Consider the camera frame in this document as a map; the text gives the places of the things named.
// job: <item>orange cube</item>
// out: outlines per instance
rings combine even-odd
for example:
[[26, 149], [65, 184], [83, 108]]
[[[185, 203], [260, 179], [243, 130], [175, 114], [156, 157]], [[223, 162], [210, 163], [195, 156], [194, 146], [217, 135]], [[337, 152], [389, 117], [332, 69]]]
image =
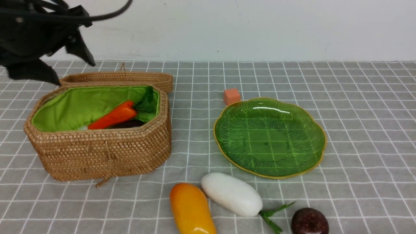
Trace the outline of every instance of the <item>orange cube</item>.
[[224, 91], [224, 102], [227, 106], [239, 102], [241, 100], [240, 93], [238, 89], [229, 89]]

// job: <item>woven rattan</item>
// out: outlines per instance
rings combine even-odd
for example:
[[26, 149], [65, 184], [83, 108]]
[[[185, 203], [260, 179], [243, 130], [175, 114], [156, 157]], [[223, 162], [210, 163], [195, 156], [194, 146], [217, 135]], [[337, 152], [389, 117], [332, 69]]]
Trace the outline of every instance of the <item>woven rattan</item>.
[[150, 83], [162, 91], [169, 93], [172, 91], [172, 75], [159, 72], [127, 72], [124, 63], [118, 72], [88, 72], [82, 74], [68, 75], [61, 79], [63, 87], [86, 82], [106, 82], [106, 81], [140, 81]]
[[[63, 86], [42, 97], [24, 124], [45, 170], [58, 181], [100, 179], [146, 174], [171, 154], [168, 74], [106, 72], [71, 75]], [[71, 87], [151, 85], [160, 94], [159, 114], [141, 127], [65, 132], [41, 132], [32, 123], [35, 113], [49, 100]]]

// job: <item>black cable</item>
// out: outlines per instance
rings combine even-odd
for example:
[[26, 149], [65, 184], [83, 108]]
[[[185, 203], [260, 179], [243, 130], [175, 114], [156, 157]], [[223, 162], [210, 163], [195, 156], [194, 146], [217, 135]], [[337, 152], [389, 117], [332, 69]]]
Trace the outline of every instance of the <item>black cable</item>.
[[49, 22], [64, 22], [64, 23], [77, 23], [85, 24], [93, 21], [108, 20], [114, 17], [117, 17], [123, 14], [132, 4], [133, 0], [128, 0], [127, 3], [117, 11], [96, 16], [67, 16], [67, 15], [51, 15], [51, 14], [39, 14], [39, 13], [30, 13], [20, 10], [9, 10], [0, 8], [0, 15], [2, 17], [14, 17], [14, 18], [24, 18], [28, 20], [35, 21], [49, 21]]
[[64, 0], [51, 0], [51, 1], [54, 2], [57, 5], [60, 5], [61, 7], [66, 8], [66, 9], [69, 8], [68, 4]]

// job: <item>toy carrot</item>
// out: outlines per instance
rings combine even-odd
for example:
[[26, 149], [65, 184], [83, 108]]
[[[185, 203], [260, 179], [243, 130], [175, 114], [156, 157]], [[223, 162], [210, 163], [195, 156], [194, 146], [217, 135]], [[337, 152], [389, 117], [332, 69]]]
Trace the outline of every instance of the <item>toy carrot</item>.
[[133, 101], [125, 101], [114, 108], [110, 113], [99, 118], [88, 126], [88, 129], [106, 129], [114, 124], [119, 124], [130, 120], [137, 115], [137, 111], [133, 109]]

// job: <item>green plate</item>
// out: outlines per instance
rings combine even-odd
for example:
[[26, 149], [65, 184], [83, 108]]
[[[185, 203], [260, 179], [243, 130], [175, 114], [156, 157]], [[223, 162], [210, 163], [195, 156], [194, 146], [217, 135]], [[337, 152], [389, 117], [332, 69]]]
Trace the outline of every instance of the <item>green plate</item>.
[[235, 166], [271, 179], [314, 169], [327, 142], [305, 110], [270, 98], [229, 105], [214, 124], [214, 138]]

